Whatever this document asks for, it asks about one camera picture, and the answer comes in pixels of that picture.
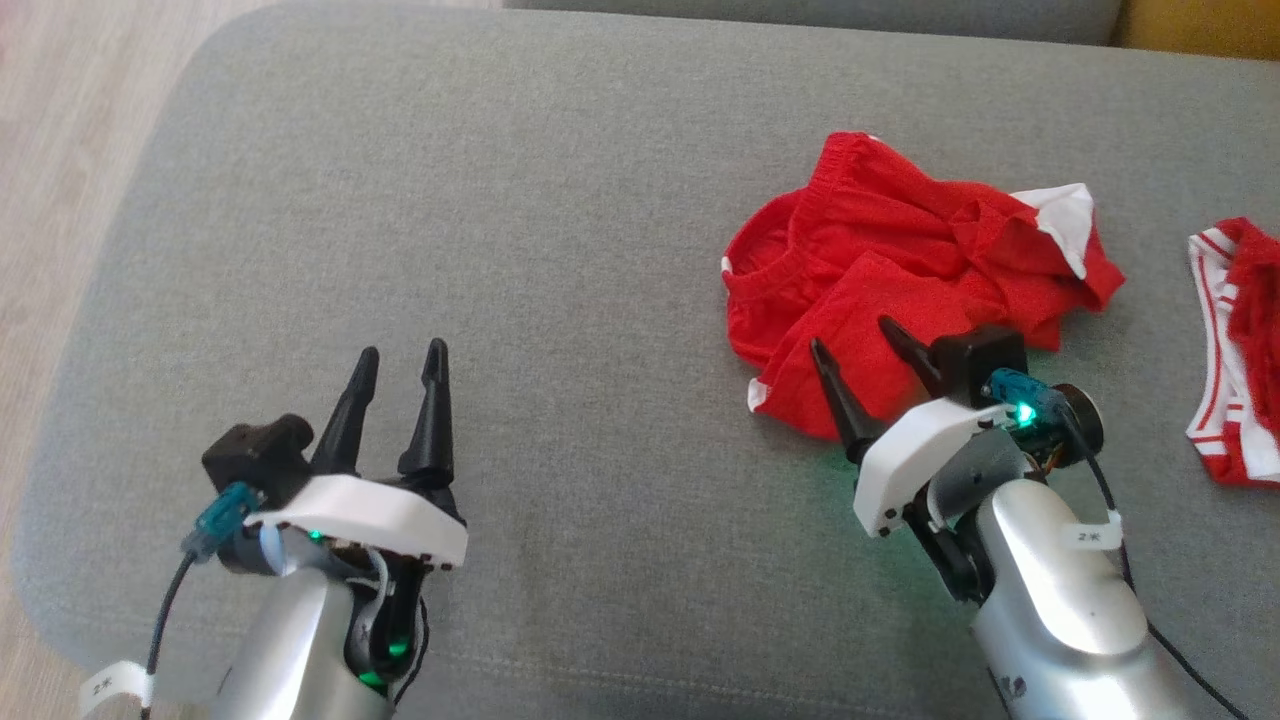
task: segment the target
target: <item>black cable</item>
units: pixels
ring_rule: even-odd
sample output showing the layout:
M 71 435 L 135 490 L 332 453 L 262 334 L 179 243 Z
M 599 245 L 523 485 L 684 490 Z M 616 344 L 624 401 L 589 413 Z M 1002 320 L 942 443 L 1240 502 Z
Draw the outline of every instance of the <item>black cable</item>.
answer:
M 169 623 L 169 611 L 173 609 L 173 600 L 178 597 L 178 588 L 182 587 L 182 580 L 187 577 L 187 570 L 196 564 L 196 553 L 188 552 L 182 556 L 182 564 L 178 565 L 178 571 L 173 574 L 173 579 L 169 580 L 169 589 L 164 593 L 164 600 L 160 602 L 160 614 L 156 615 L 156 626 L 151 632 L 151 652 L 147 653 L 147 676 L 154 678 L 156 674 L 156 666 L 160 664 L 160 641 L 164 639 L 164 626 Z M 151 720 L 151 708 L 143 707 L 142 712 L 138 715 L 140 720 Z
M 1080 451 L 1082 455 L 1084 455 L 1084 461 L 1089 464 L 1089 470 L 1093 470 L 1093 477 L 1098 480 L 1098 489 L 1102 491 L 1102 500 L 1106 501 L 1107 510 L 1114 511 L 1116 509 L 1116 501 L 1115 497 L 1111 495 L 1111 487 L 1107 486 L 1107 478 L 1106 475 L 1102 474 L 1102 466 L 1098 465 L 1098 457 L 1097 455 L 1094 455 L 1093 448 L 1089 447 L 1089 443 L 1084 439 L 1084 433 L 1080 430 L 1080 425 L 1075 419 L 1075 413 L 1066 404 L 1065 397 L 1059 405 L 1059 414 L 1062 416 L 1062 420 L 1066 424 L 1066 432 L 1070 433 L 1071 442 L 1075 443 L 1075 447 Z M 1137 588 L 1134 588 L 1133 585 L 1133 571 L 1129 569 L 1129 552 L 1125 550 L 1123 538 L 1120 541 L 1120 571 L 1124 575 L 1124 582 L 1125 584 L 1129 585 L 1129 589 L 1137 592 Z M 1181 666 L 1183 671 L 1185 671 L 1187 675 L 1190 676 L 1190 679 L 1196 680 L 1196 684 L 1199 685 L 1201 689 L 1208 693 L 1210 697 L 1216 700 L 1219 705 L 1221 705 L 1228 712 L 1230 712 L 1231 717 L 1235 717 L 1236 720 L 1249 720 L 1249 717 L 1245 714 L 1240 712 L 1238 707 L 1231 705 L 1231 701 L 1226 700 L 1226 697 L 1222 696 L 1222 693 L 1217 692 L 1217 688 L 1210 684 L 1210 682 L 1206 680 L 1203 675 L 1201 675 L 1194 667 L 1192 667 L 1190 661 L 1188 661 L 1187 657 L 1178 651 L 1174 643 L 1169 642 L 1169 639 L 1164 634 L 1161 634 L 1161 632 L 1157 630 L 1153 624 L 1147 623 L 1147 630 L 1151 633 L 1151 637 L 1156 638 L 1156 642 L 1158 642 L 1161 647 L 1164 647 L 1169 652 L 1169 655 L 1172 656 L 1174 661 L 1176 661 L 1178 665 Z
M 1068 434 L 1071 436 L 1071 443 L 1080 451 L 1080 455 L 1084 455 L 1084 461 L 1089 464 L 1093 478 L 1098 480 L 1098 489 L 1102 491 L 1102 501 L 1107 503 L 1107 510 L 1115 512 L 1116 498 L 1111 495 L 1111 486 L 1107 484 L 1107 477 L 1102 473 L 1102 466 L 1098 465 L 1098 456 L 1089 447 L 1089 442 L 1084 439 L 1084 432 L 1080 430 L 1080 423 L 1075 419 L 1075 411 L 1066 404 L 1066 397 L 1061 398 L 1057 413 L 1066 425 Z M 1129 551 L 1125 550 L 1124 538 L 1120 539 L 1120 575 L 1124 578 L 1125 584 L 1133 589 L 1133 571 L 1129 569 Z
M 1169 642 L 1169 639 L 1165 638 L 1165 635 L 1162 635 L 1160 630 L 1156 629 L 1155 625 L 1148 623 L 1147 630 L 1151 632 L 1151 637 L 1156 638 L 1156 642 L 1162 644 L 1165 650 L 1169 651 L 1169 655 L 1174 656 L 1174 660 L 1183 666 L 1183 670 L 1185 670 L 1187 674 L 1190 675 L 1193 680 L 1196 680 L 1197 685 L 1203 688 L 1204 692 L 1210 694 L 1210 697 L 1216 700 L 1219 705 L 1225 707 L 1226 711 L 1231 714 L 1231 717 L 1235 717 L 1238 720 L 1249 720 L 1248 715 L 1240 712 L 1240 708 L 1231 705 L 1231 701 L 1222 697 L 1222 693 L 1217 692 L 1217 688 L 1211 685 L 1208 680 L 1206 680 L 1199 673 L 1197 673 L 1196 669 L 1192 667 L 1192 664 L 1185 657 L 1183 657 L 1183 653 L 1178 652 L 1178 648 L 1174 647 L 1174 643 Z
M 417 679 L 419 671 L 422 670 L 422 660 L 426 657 L 426 643 L 431 639 L 431 626 L 426 624 L 426 601 L 421 597 L 417 598 L 417 612 L 422 620 L 422 644 L 417 648 L 417 659 L 413 660 L 413 669 L 408 671 L 404 676 L 404 682 L 401 684 L 399 689 L 396 691 L 394 705 L 399 705 L 401 698 L 404 697 L 404 691 L 413 684 Z

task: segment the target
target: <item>gray sofa cushion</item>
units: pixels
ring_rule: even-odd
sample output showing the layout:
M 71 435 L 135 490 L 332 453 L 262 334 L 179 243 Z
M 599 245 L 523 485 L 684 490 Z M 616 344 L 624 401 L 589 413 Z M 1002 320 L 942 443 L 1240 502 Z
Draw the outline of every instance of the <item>gray sofa cushion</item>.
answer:
M 1105 45 L 1120 0 L 506 0 L 589 10 Z
M 364 469 L 452 345 L 467 566 L 433 578 L 407 716 L 945 717 L 998 703 L 913 541 L 865 537 L 829 446 L 746 413 L 718 259 L 867 128 L 925 170 L 1085 181 L 1129 274 L 1036 359 L 1108 419 L 1151 618 L 1233 698 L 1280 702 L 1280 496 L 1212 486 L 1184 238 L 1280 227 L 1275 64 L 561 13 L 285 5 L 175 90 L 104 250 L 17 534 L 32 620 L 145 656 L 230 424 L 323 423 L 383 351 Z M 1091 483 L 1057 487 L 1092 520 Z M 159 692 L 207 698 L 270 580 L 192 573 Z M 1194 696 L 1203 717 L 1215 710 Z

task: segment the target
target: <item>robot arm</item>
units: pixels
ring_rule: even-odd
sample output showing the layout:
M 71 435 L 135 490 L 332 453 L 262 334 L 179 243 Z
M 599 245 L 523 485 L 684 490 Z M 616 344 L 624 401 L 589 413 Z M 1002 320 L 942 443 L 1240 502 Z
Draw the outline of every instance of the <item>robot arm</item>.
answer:
M 202 457 L 216 489 L 261 500 L 218 555 L 239 573 L 276 575 L 214 700 L 215 720 L 384 720 L 393 684 L 412 682 L 429 632 L 421 583 L 463 565 L 466 524 L 453 480 L 448 348 L 431 342 L 425 397 L 399 477 L 358 477 L 378 351 L 366 348 L 310 461 L 310 425 L 285 415 L 237 425 Z
M 813 342 L 859 466 L 854 511 L 872 537 L 909 528 L 951 596 L 979 605 L 973 633 L 1010 717 L 1189 719 L 1138 598 L 1103 552 L 1119 547 L 1119 528 L 1082 525 L 1044 482 L 1044 466 L 1101 450 L 1093 404 L 1027 377 L 1014 331 L 982 327 L 925 347 L 890 318 L 881 327 L 933 396 L 888 427 Z

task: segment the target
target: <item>wooden floor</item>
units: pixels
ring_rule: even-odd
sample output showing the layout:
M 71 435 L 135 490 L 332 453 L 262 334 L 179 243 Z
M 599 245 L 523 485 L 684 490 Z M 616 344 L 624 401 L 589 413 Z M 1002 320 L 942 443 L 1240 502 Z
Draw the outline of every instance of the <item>wooden floor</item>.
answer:
M 138 152 L 182 68 L 218 27 L 273 3 L 0 0 L 3 717 L 76 717 L 76 693 L 86 676 L 36 637 L 13 596 L 9 573 L 23 469 L 77 304 Z M 137 705 L 113 701 L 93 717 L 137 717 Z M 205 712 L 164 707 L 154 717 L 195 719 Z

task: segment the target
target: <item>label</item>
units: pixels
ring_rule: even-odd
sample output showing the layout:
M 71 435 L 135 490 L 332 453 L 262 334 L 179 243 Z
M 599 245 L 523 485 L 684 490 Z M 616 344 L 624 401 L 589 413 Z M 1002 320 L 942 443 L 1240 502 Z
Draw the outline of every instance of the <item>label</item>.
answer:
M 1062 542 L 1073 550 L 1120 550 L 1124 542 L 1120 514 L 1107 510 L 1107 518 L 1110 521 L 1106 525 L 1062 525 Z
M 122 660 L 100 670 L 81 685 L 81 717 L 87 717 L 99 705 L 118 694 L 132 694 L 151 707 L 151 688 L 155 678 L 147 669 L 129 660 Z

